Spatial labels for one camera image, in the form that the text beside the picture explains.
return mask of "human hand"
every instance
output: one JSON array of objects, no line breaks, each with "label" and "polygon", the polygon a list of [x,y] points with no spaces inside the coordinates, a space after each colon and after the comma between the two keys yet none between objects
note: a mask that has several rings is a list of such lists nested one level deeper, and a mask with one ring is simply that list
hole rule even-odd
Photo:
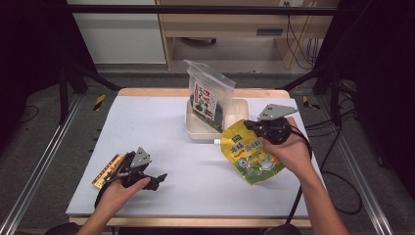
[{"label": "human hand", "polygon": [[[298,127],[292,117],[287,117],[287,121],[290,125]],[[258,140],[262,143],[265,151],[277,157],[298,178],[303,178],[308,175],[310,170],[314,170],[308,148],[304,140],[296,134],[291,134],[288,140],[281,145],[273,145],[263,137],[259,137]]]},{"label": "human hand", "polygon": [[95,211],[102,211],[112,217],[135,193],[146,187],[149,182],[150,178],[143,178],[128,188],[122,186],[120,179],[112,182],[104,192]]}]

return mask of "white cabinet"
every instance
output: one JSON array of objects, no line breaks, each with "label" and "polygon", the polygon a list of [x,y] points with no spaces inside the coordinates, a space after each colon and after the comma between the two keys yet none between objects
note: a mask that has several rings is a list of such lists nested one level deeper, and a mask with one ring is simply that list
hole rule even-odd
[{"label": "white cabinet", "polygon": [[[154,0],[68,0],[68,4],[155,5]],[[95,64],[165,64],[156,14],[73,14]]]}]

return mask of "human arm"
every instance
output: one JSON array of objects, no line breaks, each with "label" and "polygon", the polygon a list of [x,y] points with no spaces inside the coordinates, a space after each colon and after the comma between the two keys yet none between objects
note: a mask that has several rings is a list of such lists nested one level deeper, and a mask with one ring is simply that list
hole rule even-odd
[{"label": "human arm", "polygon": [[[292,117],[288,117],[288,122],[297,127]],[[291,134],[281,145],[273,145],[262,137],[259,141],[267,152],[275,155],[299,179],[313,233],[349,234],[311,163],[304,140]]]},{"label": "human arm", "polygon": [[76,233],[77,235],[99,235],[108,221],[126,204],[138,191],[150,182],[150,178],[137,181],[128,188],[124,188],[120,180],[116,180],[104,192],[97,208],[86,220],[85,224]]}]

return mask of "yellow pouch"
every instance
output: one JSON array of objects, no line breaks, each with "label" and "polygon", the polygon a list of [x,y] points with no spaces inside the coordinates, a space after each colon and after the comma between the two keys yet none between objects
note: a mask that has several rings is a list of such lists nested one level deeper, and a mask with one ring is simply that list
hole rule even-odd
[{"label": "yellow pouch", "polygon": [[281,171],[283,164],[262,150],[253,131],[241,119],[221,133],[220,149],[229,162],[251,184],[266,180]]}]

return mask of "white tray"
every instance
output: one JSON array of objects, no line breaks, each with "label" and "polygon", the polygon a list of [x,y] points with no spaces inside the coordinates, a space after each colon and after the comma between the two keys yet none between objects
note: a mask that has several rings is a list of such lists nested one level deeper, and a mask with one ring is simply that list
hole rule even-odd
[{"label": "white tray", "polygon": [[[233,125],[240,119],[250,119],[250,108],[246,99],[235,98],[228,107],[228,114],[225,117],[224,129]],[[191,139],[213,140],[220,139],[220,133],[210,125],[204,123],[193,114],[190,100],[186,107],[186,128]]]}]

